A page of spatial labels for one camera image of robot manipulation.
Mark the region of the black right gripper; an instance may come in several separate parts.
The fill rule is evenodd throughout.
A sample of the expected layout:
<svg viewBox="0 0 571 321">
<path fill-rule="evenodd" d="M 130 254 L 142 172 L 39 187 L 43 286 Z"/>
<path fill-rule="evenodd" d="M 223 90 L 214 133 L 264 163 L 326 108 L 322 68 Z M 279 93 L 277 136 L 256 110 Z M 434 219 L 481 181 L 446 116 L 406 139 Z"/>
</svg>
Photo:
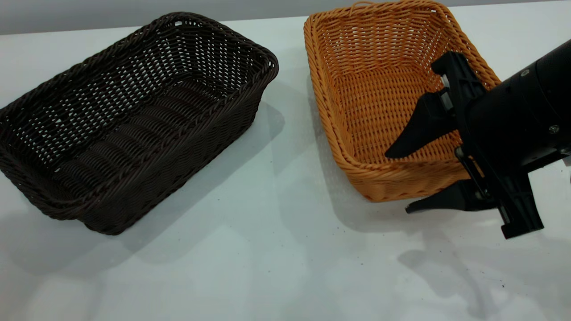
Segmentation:
<svg viewBox="0 0 571 321">
<path fill-rule="evenodd" d="M 455 154 L 470 178 L 410 203 L 406 213 L 498 209 L 506 239 L 543 229 L 528 175 L 570 154 L 570 52 L 551 51 L 491 90 L 462 53 L 444 54 L 432 70 L 449 89 L 422 94 L 385 156 L 405 158 L 457 130 Z"/>
</svg>

